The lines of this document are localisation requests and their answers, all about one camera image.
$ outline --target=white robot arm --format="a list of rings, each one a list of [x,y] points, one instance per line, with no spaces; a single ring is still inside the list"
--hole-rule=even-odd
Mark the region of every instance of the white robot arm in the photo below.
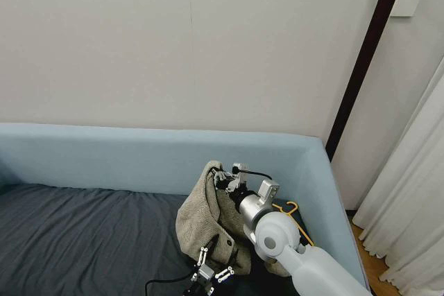
[[[244,232],[263,260],[277,260],[284,266],[301,296],[371,296],[325,250],[300,244],[299,230],[292,219],[273,211],[272,201],[279,189],[276,182],[264,180],[256,194],[246,188],[246,166],[235,164],[233,170],[234,180],[225,190],[244,218]]]

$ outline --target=wooden floor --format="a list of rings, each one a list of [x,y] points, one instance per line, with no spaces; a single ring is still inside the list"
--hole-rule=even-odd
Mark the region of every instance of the wooden floor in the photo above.
[[[362,232],[362,229],[352,225],[353,235],[355,236],[356,243],[358,245],[359,254],[362,258],[364,268],[366,269],[368,282],[375,292],[376,296],[400,296],[398,290],[392,286],[389,282],[382,282],[378,277],[388,269],[384,260],[378,259],[376,256],[370,256],[362,246],[362,242],[358,239],[358,236]]]

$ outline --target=black cable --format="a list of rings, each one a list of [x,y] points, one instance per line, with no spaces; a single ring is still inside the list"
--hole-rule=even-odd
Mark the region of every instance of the black cable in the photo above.
[[[194,274],[195,269],[193,268],[193,270],[189,273],[187,273],[187,275],[183,276],[183,277],[178,277],[177,279],[170,279],[170,280],[161,280],[161,279],[153,279],[153,280],[149,280],[148,282],[145,283],[145,296],[148,296],[148,285],[149,284],[172,284],[173,282],[179,282],[182,280],[185,280],[186,278],[192,276]]]
[[[270,176],[268,176],[268,175],[265,174],[265,173],[256,173],[255,171],[240,170],[240,169],[237,168],[236,166],[233,166],[232,173],[234,173],[235,175],[236,175],[237,173],[248,173],[248,174],[250,174],[250,175],[264,176],[264,177],[268,178],[269,180],[273,180],[273,178],[271,178]]]

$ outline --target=wall switch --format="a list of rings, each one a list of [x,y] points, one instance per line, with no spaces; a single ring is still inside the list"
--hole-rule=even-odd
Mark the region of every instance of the wall switch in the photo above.
[[[420,0],[396,0],[391,10],[391,17],[412,17]]]

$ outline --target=yellow clothes hanger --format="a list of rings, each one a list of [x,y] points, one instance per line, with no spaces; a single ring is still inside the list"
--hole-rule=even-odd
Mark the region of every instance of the yellow clothes hanger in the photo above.
[[[300,230],[302,235],[304,235],[304,237],[307,239],[308,243],[310,243],[311,246],[314,246],[314,242],[310,239],[310,237],[308,237],[308,235],[305,233],[304,229],[300,227],[298,221],[296,221],[295,218],[292,216],[292,213],[294,213],[295,211],[298,210],[298,208],[299,208],[298,204],[296,204],[294,201],[287,201],[287,205],[293,206],[293,208],[290,209],[289,211],[284,211],[284,208],[282,206],[279,206],[278,204],[273,204],[274,207],[276,207],[282,213],[290,216],[293,219],[294,223],[298,226],[298,229]]]

